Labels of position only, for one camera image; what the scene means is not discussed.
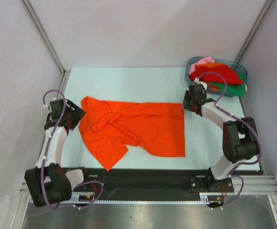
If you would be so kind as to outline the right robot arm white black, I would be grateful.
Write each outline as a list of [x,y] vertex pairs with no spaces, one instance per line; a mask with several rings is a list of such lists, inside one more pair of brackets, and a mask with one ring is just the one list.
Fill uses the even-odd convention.
[[205,180],[210,191],[218,191],[222,180],[230,177],[240,165],[259,163],[262,147],[252,117],[238,118],[226,111],[216,100],[207,97],[201,84],[189,86],[183,109],[209,119],[223,131],[223,156],[210,168],[210,177]]

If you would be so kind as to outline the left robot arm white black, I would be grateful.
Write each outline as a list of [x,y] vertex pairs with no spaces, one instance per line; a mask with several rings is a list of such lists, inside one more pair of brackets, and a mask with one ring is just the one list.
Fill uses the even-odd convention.
[[66,171],[60,166],[68,134],[85,115],[85,111],[68,99],[64,113],[62,109],[62,99],[50,101],[51,112],[47,115],[44,126],[42,151],[34,168],[26,170],[24,176],[32,201],[38,208],[46,206],[42,183],[49,204],[70,200],[75,187],[85,191],[91,185],[91,179],[83,174],[82,167]]

